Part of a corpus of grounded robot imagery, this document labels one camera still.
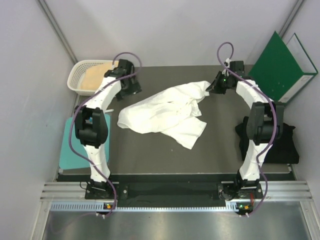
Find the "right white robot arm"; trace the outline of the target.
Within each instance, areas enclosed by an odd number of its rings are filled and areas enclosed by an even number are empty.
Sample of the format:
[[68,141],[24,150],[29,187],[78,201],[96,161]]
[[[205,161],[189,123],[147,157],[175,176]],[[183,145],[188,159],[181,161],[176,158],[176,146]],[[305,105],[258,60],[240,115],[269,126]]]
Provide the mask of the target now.
[[231,192],[224,188],[222,195],[245,198],[259,190],[265,157],[283,132],[284,105],[270,99],[246,75],[243,61],[227,58],[222,65],[224,69],[217,73],[206,91],[225,94],[227,90],[233,89],[250,108],[245,126],[248,148],[244,162],[236,174]]

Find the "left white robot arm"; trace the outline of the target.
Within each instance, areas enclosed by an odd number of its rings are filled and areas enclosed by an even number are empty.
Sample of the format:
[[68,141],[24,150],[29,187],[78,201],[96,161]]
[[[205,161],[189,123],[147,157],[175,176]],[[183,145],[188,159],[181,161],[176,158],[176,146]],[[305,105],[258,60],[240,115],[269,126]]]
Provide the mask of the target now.
[[141,86],[134,75],[134,64],[120,59],[113,69],[103,74],[102,82],[93,97],[81,106],[75,116],[75,137],[84,147],[90,164],[90,181],[87,183],[85,199],[111,199],[116,194],[108,183],[111,171],[107,166],[105,143],[109,136],[105,110],[113,98],[122,100],[125,96],[141,92]]

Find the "white daisy print t-shirt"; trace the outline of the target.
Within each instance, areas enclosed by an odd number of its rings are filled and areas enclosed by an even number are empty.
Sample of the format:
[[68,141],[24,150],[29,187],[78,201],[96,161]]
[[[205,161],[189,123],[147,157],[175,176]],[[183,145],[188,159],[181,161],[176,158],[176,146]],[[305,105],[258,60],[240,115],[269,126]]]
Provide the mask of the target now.
[[209,96],[208,81],[198,81],[167,88],[123,108],[117,125],[139,134],[162,133],[191,150],[207,123],[199,120],[199,103]]

